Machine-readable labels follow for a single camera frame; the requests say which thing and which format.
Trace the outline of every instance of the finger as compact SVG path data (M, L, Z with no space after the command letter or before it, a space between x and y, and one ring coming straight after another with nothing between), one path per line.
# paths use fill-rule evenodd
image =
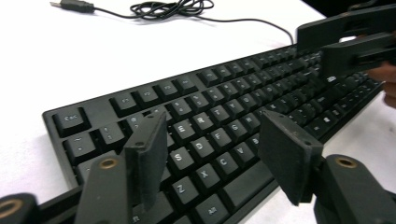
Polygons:
M396 83L386 82L382 88L386 95L396 98Z
M369 70L368 74L375 80L396 82L396 66L388 62L382 63L381 67Z
M392 97L392 96L389 96L389 95L385 95L384 102L388 106L396 108L396 98L395 97Z

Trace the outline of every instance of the computer keyboard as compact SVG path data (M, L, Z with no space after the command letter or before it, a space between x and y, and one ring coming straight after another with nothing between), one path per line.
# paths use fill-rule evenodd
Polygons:
M148 114L165 112L169 157L157 202L133 223L237 223L277 183L257 157L263 109L285 114L322 143L380 91L360 72L328 85L320 53L295 46L154 81L43 114L72 187L92 161L119 154Z

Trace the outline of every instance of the usb plug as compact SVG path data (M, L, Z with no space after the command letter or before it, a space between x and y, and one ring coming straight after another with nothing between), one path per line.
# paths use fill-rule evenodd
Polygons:
M77 11L81 13L93 13L95 7L91 3L78 0L61 0L60 2L49 2L53 7L61 7L62 9Z

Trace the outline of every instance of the white surface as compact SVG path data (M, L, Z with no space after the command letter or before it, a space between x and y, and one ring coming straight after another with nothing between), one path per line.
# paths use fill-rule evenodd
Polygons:
M94 1L124 14L139 2ZM297 0L217 1L204 16L268 20L293 34L299 25L322 18ZM68 190L41 118L44 111L290 43L258 22L126 21L61 10L47 0L7 1L0 22L0 197L30 192L39 203ZM326 153L362 157L381 184L396 191L395 110L378 99L363 114ZM315 223L311 204L295 208L282 192L274 195L246 223Z

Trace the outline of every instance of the spacebar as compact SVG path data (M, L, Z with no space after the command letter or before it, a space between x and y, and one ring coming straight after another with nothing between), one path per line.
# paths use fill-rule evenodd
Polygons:
M273 179L268 167L259 161L221 189L219 196L235 212Z

